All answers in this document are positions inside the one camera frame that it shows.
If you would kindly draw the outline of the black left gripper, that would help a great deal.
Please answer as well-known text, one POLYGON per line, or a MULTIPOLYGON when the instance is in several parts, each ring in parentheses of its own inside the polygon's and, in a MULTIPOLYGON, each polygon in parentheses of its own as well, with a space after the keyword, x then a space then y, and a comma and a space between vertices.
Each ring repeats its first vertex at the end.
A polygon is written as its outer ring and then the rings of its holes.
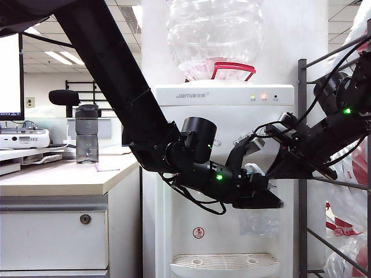
POLYGON ((232 206, 236 209, 279 209, 283 201, 268 188, 269 179, 245 169, 233 171, 232 206))

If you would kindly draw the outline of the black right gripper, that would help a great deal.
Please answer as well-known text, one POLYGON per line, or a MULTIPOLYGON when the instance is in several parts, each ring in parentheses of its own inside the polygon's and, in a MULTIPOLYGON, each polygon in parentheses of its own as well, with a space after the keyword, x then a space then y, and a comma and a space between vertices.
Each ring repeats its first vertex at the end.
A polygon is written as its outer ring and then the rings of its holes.
POLYGON ((326 178, 337 179, 337 174, 327 164, 339 150, 339 133, 335 129, 309 129, 288 137, 267 170, 269 179, 311 179, 320 172, 326 178))

